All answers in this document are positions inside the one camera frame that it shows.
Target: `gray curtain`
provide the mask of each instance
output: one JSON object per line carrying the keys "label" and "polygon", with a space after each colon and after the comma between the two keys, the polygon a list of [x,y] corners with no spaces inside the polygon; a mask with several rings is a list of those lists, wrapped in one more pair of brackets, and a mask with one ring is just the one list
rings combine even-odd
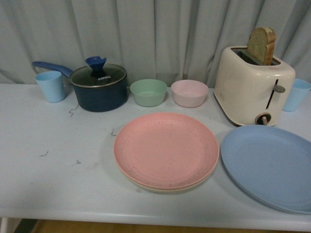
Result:
{"label": "gray curtain", "polygon": [[35,83],[32,61],[123,66],[129,84],[194,79],[214,87],[222,51],[276,32],[275,56],[311,82],[310,0],[1,0],[0,83]]}

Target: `navy blue saucepan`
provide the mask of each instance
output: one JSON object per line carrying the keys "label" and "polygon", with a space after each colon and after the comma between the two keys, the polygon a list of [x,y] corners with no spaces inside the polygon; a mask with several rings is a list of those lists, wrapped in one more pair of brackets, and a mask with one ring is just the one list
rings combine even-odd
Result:
{"label": "navy blue saucepan", "polygon": [[57,70],[69,78],[73,84],[79,105],[91,112],[106,112],[126,103],[127,73],[118,65],[105,64],[106,58],[99,56],[86,59],[88,66],[75,71],[71,69],[36,61],[35,67]]}

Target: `plate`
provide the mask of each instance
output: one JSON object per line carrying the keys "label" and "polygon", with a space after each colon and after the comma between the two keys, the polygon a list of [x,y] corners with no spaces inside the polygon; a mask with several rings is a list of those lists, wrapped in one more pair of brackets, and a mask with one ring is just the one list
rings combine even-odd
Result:
{"label": "plate", "polygon": [[177,113],[154,113],[125,125],[114,143],[119,169],[154,191],[190,188],[206,179],[219,158],[217,140],[200,121]]}
{"label": "plate", "polygon": [[228,174],[256,200],[311,214],[311,142],[270,126],[242,126],[224,138],[221,155]]}

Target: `white table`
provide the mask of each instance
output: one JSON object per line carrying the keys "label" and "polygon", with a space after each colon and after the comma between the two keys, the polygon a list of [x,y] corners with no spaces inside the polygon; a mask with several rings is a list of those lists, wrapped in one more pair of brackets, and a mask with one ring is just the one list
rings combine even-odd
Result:
{"label": "white table", "polygon": [[[201,185],[159,194],[130,182],[114,161],[115,135],[129,121],[154,112],[194,117],[219,145],[236,127],[210,90],[205,103],[183,108],[171,90],[157,107],[132,95],[104,113],[81,109],[71,86],[59,103],[45,101],[37,85],[0,84],[0,217],[197,227],[311,231],[311,215],[289,214],[250,198],[219,163]],[[282,112],[275,127],[311,141],[311,95],[295,112]]]}

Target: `toaster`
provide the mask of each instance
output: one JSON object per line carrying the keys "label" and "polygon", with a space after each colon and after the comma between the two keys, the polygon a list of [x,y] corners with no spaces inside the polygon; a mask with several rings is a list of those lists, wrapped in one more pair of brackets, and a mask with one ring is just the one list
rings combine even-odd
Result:
{"label": "toaster", "polygon": [[222,53],[214,96],[236,125],[276,125],[295,80],[295,70],[273,57],[261,65],[247,46],[227,47]]}

